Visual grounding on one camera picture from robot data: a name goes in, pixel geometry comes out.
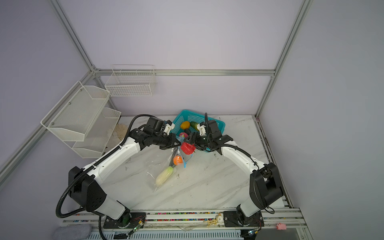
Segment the pink dragonfruit toy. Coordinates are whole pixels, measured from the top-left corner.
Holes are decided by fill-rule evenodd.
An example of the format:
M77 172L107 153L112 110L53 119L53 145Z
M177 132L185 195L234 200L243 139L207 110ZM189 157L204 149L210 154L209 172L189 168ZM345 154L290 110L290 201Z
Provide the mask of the pink dragonfruit toy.
M179 136L182 138L187 138L189 135L187 133L180 133Z

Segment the red strawberry toy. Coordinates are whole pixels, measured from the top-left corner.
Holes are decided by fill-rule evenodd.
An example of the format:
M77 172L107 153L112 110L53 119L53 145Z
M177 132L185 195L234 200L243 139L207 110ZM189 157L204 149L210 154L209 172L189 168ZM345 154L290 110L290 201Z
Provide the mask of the red strawberry toy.
M181 150L186 155L192 155L195 152L196 147L195 147L195 145L191 145L191 144L184 142L181 145Z

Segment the green yellow cucumber toy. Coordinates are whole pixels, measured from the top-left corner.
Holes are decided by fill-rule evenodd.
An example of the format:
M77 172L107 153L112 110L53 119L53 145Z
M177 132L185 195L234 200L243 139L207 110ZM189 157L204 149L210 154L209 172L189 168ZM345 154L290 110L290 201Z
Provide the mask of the green yellow cucumber toy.
M197 122L190 122L190 127L196 131L199 131L198 125L199 125L199 123L197 123Z

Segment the teal plastic basket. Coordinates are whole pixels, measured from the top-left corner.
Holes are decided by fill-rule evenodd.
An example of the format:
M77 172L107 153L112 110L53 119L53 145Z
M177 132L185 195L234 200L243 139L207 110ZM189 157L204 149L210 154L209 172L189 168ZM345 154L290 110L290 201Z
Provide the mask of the teal plastic basket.
M175 128L172 130L172 133L175 133L177 136L180 133L187 133L188 135L190 135L193 132L199 133L198 131L194 130L191 127L188 130L182 130L180 128L180 125L184 121L197 122L200 124L201 122L207 122L208 120L215 120L218 124L219 130L222 132L222 135L225 135L224 130L225 130L226 124L224 122L208 117L207 114L202 115L189 110L183 110L179 115L177 115L177 117L174 120Z

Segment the orange persimmon toy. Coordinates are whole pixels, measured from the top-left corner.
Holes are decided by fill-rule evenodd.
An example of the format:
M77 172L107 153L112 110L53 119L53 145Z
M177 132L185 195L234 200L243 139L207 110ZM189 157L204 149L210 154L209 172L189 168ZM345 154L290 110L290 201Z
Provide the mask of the orange persimmon toy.
M180 156L180 155L175 155L175 156L173 157L173 164L174 164L175 166L177 166L177 165L183 165L183 164L184 164L183 157Z

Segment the clear zip top bag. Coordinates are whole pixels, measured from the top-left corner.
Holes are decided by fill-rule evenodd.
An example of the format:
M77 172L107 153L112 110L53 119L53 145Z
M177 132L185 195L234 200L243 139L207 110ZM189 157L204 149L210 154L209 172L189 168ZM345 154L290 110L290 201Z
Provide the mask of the clear zip top bag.
M178 169L186 168L188 161L193 158L196 149L184 142L187 136L187 133L179 134L177 140L182 143L181 146L166 150L165 157L149 161L146 183L153 192L161 188Z

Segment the white radish toy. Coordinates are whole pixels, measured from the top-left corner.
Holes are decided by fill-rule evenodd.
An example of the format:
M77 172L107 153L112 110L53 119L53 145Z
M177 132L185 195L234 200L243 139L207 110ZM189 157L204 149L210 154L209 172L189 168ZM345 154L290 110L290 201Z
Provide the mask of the white radish toy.
M174 172L174 168L172 167L167 167L166 169L164 169L156 178L155 180L155 185L156 187L160 187L161 185L163 185L166 180L173 174Z

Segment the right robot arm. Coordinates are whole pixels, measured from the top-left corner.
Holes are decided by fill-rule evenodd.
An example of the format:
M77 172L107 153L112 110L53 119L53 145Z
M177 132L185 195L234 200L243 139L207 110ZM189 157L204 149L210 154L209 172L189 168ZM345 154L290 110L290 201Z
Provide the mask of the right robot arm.
M258 161L240 148L234 139L222 135L215 120L198 124L198 132L192 132L184 140L200 151L217 152L235 163L249 176L249 197L237 207L239 218L243 221L261 210L270 208L285 193L280 172L273 163Z

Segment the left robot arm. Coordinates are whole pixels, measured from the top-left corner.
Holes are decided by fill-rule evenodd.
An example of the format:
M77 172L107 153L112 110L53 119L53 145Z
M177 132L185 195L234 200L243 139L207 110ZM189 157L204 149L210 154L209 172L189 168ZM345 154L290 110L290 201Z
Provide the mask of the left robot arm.
M131 218L130 210L109 197L103 182L129 158L151 145L168 150L181 145L172 133L175 124L147 115L148 121L139 128L130 124L123 140L112 150L84 168L74 167L69 172L68 196L80 205L81 211L100 214L119 222Z

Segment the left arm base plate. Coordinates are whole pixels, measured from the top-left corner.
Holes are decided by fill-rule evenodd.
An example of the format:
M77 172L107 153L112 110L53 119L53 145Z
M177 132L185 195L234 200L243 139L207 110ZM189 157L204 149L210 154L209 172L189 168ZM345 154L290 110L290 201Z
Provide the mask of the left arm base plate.
M147 214L145 212L130 212L123 214L118 220L106 217L104 229L134 229L140 222L144 223Z

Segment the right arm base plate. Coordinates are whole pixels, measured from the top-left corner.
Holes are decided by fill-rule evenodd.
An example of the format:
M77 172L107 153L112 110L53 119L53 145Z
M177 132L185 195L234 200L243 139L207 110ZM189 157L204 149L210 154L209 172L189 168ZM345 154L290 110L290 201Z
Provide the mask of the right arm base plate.
M225 227L263 227L264 218L261 212L253 214L251 217L244 216L240 211L224 211Z

